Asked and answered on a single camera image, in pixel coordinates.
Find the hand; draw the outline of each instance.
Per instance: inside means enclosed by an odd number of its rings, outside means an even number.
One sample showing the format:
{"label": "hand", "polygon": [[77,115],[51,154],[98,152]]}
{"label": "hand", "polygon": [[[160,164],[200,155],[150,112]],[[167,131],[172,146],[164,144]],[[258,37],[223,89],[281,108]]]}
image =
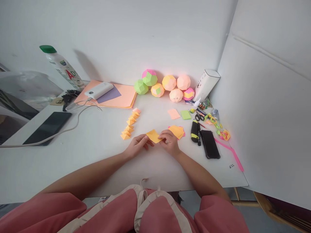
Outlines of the hand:
{"label": "hand", "polygon": [[161,132],[159,139],[163,139],[160,141],[160,145],[173,157],[177,156],[181,153],[181,150],[178,147],[177,137],[170,130],[164,130]]}
{"label": "hand", "polygon": [[148,144],[154,147],[152,141],[149,140],[148,136],[145,134],[141,134],[133,138],[133,140],[123,153],[132,159],[139,154],[143,147],[146,150],[149,150]]}

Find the black pen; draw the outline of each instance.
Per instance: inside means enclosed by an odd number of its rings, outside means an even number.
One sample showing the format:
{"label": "black pen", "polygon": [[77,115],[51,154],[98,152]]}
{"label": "black pen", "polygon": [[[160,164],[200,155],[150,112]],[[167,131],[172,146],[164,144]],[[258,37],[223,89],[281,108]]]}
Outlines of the black pen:
{"label": "black pen", "polygon": [[198,145],[200,146],[201,145],[201,138],[200,138],[200,131],[201,131],[201,127],[200,127],[200,124],[198,122]]}

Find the green sticky note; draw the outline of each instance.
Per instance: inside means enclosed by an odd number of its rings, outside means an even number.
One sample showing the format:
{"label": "green sticky note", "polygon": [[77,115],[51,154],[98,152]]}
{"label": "green sticky note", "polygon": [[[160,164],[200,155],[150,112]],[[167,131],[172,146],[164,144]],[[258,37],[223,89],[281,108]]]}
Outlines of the green sticky note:
{"label": "green sticky note", "polygon": [[190,113],[188,110],[184,110],[184,111],[181,111],[181,116],[184,120],[189,120],[191,119],[191,116],[190,116]]}

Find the purple paper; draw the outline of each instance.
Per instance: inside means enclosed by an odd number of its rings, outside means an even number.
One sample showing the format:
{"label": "purple paper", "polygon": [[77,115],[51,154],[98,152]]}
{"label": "purple paper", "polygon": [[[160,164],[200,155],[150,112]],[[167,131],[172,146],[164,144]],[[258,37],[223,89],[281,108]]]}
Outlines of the purple paper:
{"label": "purple paper", "polygon": [[114,99],[114,98],[117,98],[121,96],[120,92],[118,91],[118,89],[115,87],[115,85],[113,85],[113,88],[108,91],[106,94],[102,95],[101,97],[99,97],[97,99],[97,102],[100,104],[100,103],[103,103],[105,101],[108,101],[108,100],[111,100],[111,99]]}

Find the black phone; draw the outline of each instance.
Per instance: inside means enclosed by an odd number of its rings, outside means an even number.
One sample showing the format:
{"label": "black phone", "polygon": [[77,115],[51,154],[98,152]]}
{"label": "black phone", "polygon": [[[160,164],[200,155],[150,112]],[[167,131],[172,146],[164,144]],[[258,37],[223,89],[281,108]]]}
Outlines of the black phone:
{"label": "black phone", "polygon": [[[68,112],[53,112],[43,122],[43,124],[40,125],[39,128],[23,143],[23,145],[40,142],[58,133],[59,130],[64,126],[64,124],[71,117],[71,115],[72,113],[68,113]],[[41,143],[37,146],[47,146],[51,141],[52,139],[44,143]]]}
{"label": "black phone", "polygon": [[213,132],[209,130],[201,130],[201,138],[206,157],[208,159],[220,159]]}

